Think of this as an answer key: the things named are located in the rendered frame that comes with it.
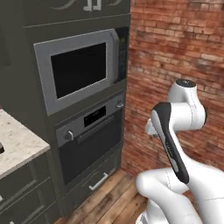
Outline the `silver built-in oven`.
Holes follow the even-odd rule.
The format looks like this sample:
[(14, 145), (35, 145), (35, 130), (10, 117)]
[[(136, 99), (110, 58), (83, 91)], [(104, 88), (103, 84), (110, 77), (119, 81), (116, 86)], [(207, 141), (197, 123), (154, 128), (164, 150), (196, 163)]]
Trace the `silver built-in oven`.
[(122, 141), (123, 106), (124, 92), (112, 94), (55, 126), (65, 186)]

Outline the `dark grey drawer front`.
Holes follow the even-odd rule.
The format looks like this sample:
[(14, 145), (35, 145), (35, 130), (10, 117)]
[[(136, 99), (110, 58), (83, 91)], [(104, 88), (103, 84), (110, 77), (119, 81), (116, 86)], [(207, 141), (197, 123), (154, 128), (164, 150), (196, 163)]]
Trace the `dark grey drawer front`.
[[(117, 170), (120, 166), (120, 157), (121, 152), (117, 150), (66, 194), (64, 203), (67, 216), (69, 216), (83, 201), (90, 197)], [(95, 191), (91, 191), (88, 188), (88, 183), (92, 175), (96, 172), (106, 172), (108, 178)]]
[(44, 153), (0, 179), (0, 211), (49, 177), (47, 156)]
[(28, 224), (56, 200), (50, 178), (0, 213), (0, 224)]

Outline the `dark grey base cabinet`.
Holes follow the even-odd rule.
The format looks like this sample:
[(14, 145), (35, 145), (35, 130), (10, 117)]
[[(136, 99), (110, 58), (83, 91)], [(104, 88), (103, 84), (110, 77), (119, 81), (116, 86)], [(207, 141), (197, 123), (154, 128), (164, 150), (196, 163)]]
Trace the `dark grey base cabinet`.
[(54, 224), (63, 214), (51, 152), (0, 178), (0, 224)]

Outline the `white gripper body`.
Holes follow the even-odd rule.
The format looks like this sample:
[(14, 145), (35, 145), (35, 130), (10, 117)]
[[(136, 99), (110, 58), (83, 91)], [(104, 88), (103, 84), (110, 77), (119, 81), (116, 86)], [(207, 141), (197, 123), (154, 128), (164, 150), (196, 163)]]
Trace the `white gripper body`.
[(145, 133), (149, 136), (158, 137), (158, 119), (149, 119), (145, 126)]

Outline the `dark grey tall cabinet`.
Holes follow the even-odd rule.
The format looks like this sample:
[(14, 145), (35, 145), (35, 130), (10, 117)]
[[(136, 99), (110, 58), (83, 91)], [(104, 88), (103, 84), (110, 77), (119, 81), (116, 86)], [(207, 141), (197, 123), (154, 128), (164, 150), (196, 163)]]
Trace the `dark grey tall cabinet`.
[[(63, 212), (64, 198), (123, 147), (130, 37), (130, 0), (0, 0), (0, 106), (51, 147)], [(111, 82), (113, 39), (119, 38), (118, 77)], [(64, 185), (55, 126), (124, 92), (122, 141)]]

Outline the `dark oven door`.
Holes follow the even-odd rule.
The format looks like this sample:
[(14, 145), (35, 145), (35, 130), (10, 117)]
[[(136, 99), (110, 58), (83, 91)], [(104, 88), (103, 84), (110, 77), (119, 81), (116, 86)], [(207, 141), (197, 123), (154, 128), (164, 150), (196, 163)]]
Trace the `dark oven door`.
[(61, 169), (66, 185), (121, 142), (123, 111), (120, 109), (111, 116), (115, 117), (113, 121), (83, 142), (78, 143), (79, 136), (77, 136), (72, 142), (59, 148)]

